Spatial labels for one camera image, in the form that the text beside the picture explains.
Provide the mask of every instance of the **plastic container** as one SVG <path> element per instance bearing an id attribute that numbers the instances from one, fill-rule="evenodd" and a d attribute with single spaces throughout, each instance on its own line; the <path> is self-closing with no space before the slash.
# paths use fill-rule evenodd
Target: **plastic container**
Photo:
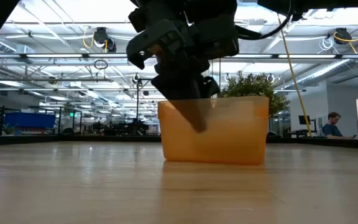
<path id="1" fill-rule="evenodd" d="M 5 114 L 4 124 L 25 128 L 53 128 L 55 125 L 55 115 L 20 112 L 7 113 Z"/>
<path id="2" fill-rule="evenodd" d="M 186 108 L 179 113 L 177 108 Z M 205 120 L 197 132 L 185 119 Z M 262 96 L 158 103 L 163 154 L 168 161 L 264 163 L 269 99 Z"/>

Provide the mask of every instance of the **black cable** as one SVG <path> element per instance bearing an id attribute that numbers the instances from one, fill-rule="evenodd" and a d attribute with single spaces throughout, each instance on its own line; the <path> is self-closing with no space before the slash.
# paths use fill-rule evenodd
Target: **black cable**
<path id="1" fill-rule="evenodd" d="M 284 28 L 288 22 L 290 21 L 291 19 L 291 16 L 292 16 L 293 12 L 292 12 L 292 0 L 290 0 L 290 8 L 288 10 L 288 15 L 287 15 L 287 18 L 285 18 L 285 20 L 283 21 L 283 23 L 281 25 L 279 25 L 276 29 L 274 29 L 273 31 L 271 32 L 268 32 L 267 34 L 262 34 L 261 36 L 248 36 L 248 35 L 243 35 L 241 34 L 242 30 L 241 29 L 238 29 L 237 30 L 239 31 L 239 38 L 240 39 L 243 39 L 243 40 L 262 40 L 262 39 L 265 39 L 267 37 L 271 37 L 273 36 L 274 34 L 276 34 L 277 32 L 280 32 L 280 30 L 282 28 Z"/>

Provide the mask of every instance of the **desk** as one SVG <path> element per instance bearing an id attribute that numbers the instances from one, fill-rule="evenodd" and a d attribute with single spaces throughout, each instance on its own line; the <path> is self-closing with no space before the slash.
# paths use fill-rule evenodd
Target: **desk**
<path id="1" fill-rule="evenodd" d="M 289 132 L 288 134 L 291 135 L 291 138 L 293 135 L 296 135 L 296 138 L 299 138 L 299 137 L 308 137 L 309 136 L 309 132 L 306 130 L 297 130 L 297 131 L 292 131 L 292 132 Z"/>
<path id="2" fill-rule="evenodd" d="M 358 223 L 358 149 L 271 144 L 236 166 L 165 162 L 160 143 L 0 146 L 5 223 Z"/>

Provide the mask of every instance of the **robotic arm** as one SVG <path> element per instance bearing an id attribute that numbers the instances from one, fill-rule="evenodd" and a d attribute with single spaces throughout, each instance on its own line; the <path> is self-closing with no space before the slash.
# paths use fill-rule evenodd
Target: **robotic arm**
<path id="1" fill-rule="evenodd" d="M 238 39 L 259 40 L 279 32 L 292 18 L 298 20 L 308 9 L 358 7 L 349 0 L 259 0 L 258 4 L 286 14 L 282 25 L 268 34 L 236 26 L 236 0 L 131 0 L 138 8 L 129 14 L 139 35 L 126 49 L 128 60 L 143 69 L 144 61 L 157 58 L 151 81 L 176 109 L 201 132 L 206 126 L 200 108 L 181 105 L 175 100 L 210 98 L 219 93 L 218 84 L 201 73 L 209 68 L 208 60 L 239 53 Z"/>

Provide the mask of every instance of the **fluorescent light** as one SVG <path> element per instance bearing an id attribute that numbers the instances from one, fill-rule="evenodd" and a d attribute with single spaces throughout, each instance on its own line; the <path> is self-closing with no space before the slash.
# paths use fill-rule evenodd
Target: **fluorescent light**
<path id="1" fill-rule="evenodd" d="M 126 54 L 89 54 L 93 58 L 127 58 Z"/>
<path id="2" fill-rule="evenodd" d="M 334 58 L 336 55 L 290 55 L 290 58 Z M 279 55 L 279 58 L 287 58 L 287 55 Z"/>
<path id="3" fill-rule="evenodd" d="M 14 82 L 14 81 L 0 81 L 0 83 L 4 84 L 4 85 L 9 85 L 9 86 L 14 86 L 14 87 L 22 87 L 23 85 L 18 83 L 18 82 Z"/>
<path id="4" fill-rule="evenodd" d="M 237 54 L 228 58 L 271 58 L 270 54 Z"/>
<path id="5" fill-rule="evenodd" d="M 46 105 L 46 106 L 59 108 L 59 107 L 64 107 L 65 105 Z"/>
<path id="6" fill-rule="evenodd" d="M 93 89 L 93 90 L 94 91 L 124 91 L 123 88 L 103 88 L 103 89 Z"/>
<path id="7" fill-rule="evenodd" d="M 28 54 L 29 58 L 82 58 L 82 54 Z"/>
<path id="8" fill-rule="evenodd" d="M 64 88 L 64 89 L 58 89 L 58 91 L 81 91 L 81 90 L 86 91 L 86 90 L 88 90 L 88 89 L 82 89 L 82 88 L 72 88 L 72 89 L 70 89 L 70 88 Z"/>
<path id="9" fill-rule="evenodd" d="M 54 91 L 54 89 L 41 89 L 41 88 L 29 88 L 29 89 L 24 89 L 25 91 Z"/>
<path id="10" fill-rule="evenodd" d="M 67 98 L 61 96 L 49 96 L 49 98 L 52 98 L 54 100 L 68 100 Z"/>
<path id="11" fill-rule="evenodd" d="M 30 91 L 30 93 L 32 93 L 32 94 L 34 94 L 34 95 L 37 95 L 37 96 L 43 96 L 43 94 L 37 93 L 37 92 L 34 92 L 34 91 Z"/>
<path id="12" fill-rule="evenodd" d="M 148 100 L 157 100 L 157 101 L 162 101 L 162 100 L 167 100 L 167 99 L 164 99 L 164 98 L 145 98 L 145 99 L 139 99 L 139 101 L 148 101 Z"/>
<path id="13" fill-rule="evenodd" d="M 80 49 L 80 50 L 83 50 L 83 51 L 85 51 L 85 52 L 88 53 L 88 54 L 90 53 L 89 50 L 86 50 L 86 49 L 84 49 L 84 48 L 82 48 L 82 49 Z"/>
<path id="14" fill-rule="evenodd" d="M 274 90 L 275 92 L 296 92 L 296 90 Z"/>
<path id="15" fill-rule="evenodd" d="M 20 58 L 18 54 L 0 54 L 0 58 Z"/>
<path id="16" fill-rule="evenodd" d="M 87 94 L 88 94 L 88 96 L 91 96 L 93 98 L 98 98 L 99 97 L 99 95 L 96 94 L 94 91 L 87 91 Z"/>
<path id="17" fill-rule="evenodd" d="M 0 88 L 0 91 L 19 91 L 20 89 L 16 88 Z"/>

